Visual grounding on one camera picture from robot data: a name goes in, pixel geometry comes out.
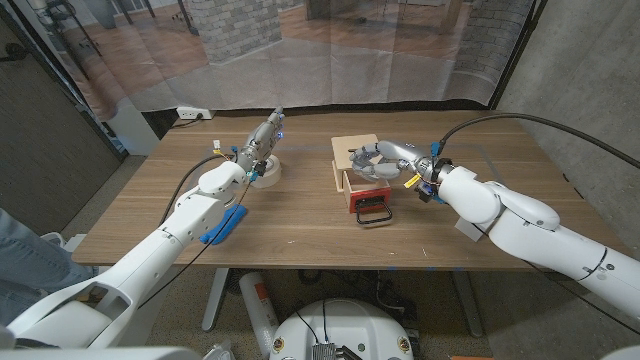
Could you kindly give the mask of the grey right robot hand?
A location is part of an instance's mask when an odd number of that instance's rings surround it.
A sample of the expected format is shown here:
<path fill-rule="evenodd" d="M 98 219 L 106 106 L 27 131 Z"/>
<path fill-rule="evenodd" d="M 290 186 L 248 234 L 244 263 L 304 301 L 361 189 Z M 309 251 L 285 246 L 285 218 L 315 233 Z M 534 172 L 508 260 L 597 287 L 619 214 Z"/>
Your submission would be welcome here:
<path fill-rule="evenodd" d="M 403 171 L 419 174 L 430 182 L 438 180 L 435 160 L 413 145 L 382 140 L 356 148 L 349 156 L 352 170 L 360 177 L 375 182 L 394 179 Z"/>

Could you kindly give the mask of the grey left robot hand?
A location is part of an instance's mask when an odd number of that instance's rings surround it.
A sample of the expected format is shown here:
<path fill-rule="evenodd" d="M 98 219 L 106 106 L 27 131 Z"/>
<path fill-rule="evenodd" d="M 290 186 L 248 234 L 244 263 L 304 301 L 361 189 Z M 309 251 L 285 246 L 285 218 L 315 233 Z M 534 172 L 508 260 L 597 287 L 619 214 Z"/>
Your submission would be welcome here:
<path fill-rule="evenodd" d="M 250 171 L 258 162 L 266 161 L 276 143 L 282 138 L 283 107 L 277 107 L 266 121 L 256 127 L 236 156 L 236 163 Z"/>

